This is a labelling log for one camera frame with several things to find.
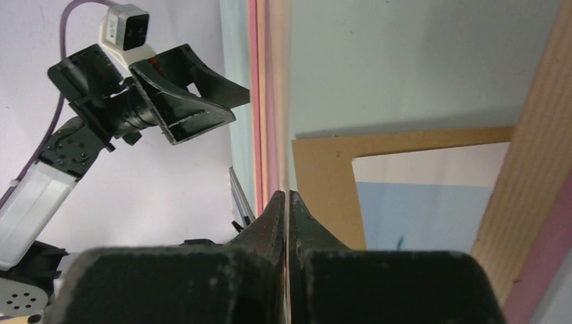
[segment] light blue panel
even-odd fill
[[[515,124],[561,0],[290,3],[299,139]]]
[[[357,193],[369,250],[469,252],[492,188],[358,182]]]
[[[246,1],[221,0],[221,23],[225,54],[225,76],[250,87],[248,56],[248,12]],[[233,109],[236,121],[230,124],[233,167],[250,208],[254,210],[254,149],[252,106]]]

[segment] camera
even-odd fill
[[[114,5],[107,13],[105,38],[118,49],[129,51],[145,44],[148,25],[147,11],[136,5]]]

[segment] white backdrop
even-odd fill
[[[59,15],[68,0],[2,0],[0,49],[0,190],[7,188],[46,130],[57,102],[47,69],[59,62]],[[219,2],[132,0],[150,12],[148,43],[162,52],[189,43],[223,73]],[[96,43],[107,8],[79,6],[68,22],[67,50]],[[74,115],[67,106],[60,125]],[[171,146],[159,128],[128,146],[103,151],[40,235],[70,251],[102,245],[225,241],[231,226],[228,127]]]

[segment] brown cardboard edge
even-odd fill
[[[564,0],[471,251],[501,304],[572,170],[571,72],[572,0]]]
[[[312,215],[344,244],[365,249],[351,162],[356,157],[509,142],[513,126],[293,140],[297,189]]]

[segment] pink strip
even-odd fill
[[[266,185],[268,186],[268,197],[274,193],[274,191],[279,190],[278,183],[278,146],[276,138],[276,101],[274,94],[274,69],[272,60],[272,39],[270,37],[270,3],[266,4],[266,13],[264,17],[266,18],[266,26],[268,31],[266,33],[266,44],[268,45],[268,53],[266,53],[266,157],[267,168],[268,168],[268,181]]]
[[[248,36],[250,46],[250,78],[252,98],[252,125],[254,137],[254,191],[256,195],[255,213],[264,210],[262,204],[262,152],[260,146],[260,87],[258,80],[258,26],[256,21],[256,0],[248,0]]]
[[[572,247],[572,170],[505,302],[510,324],[529,323]]]

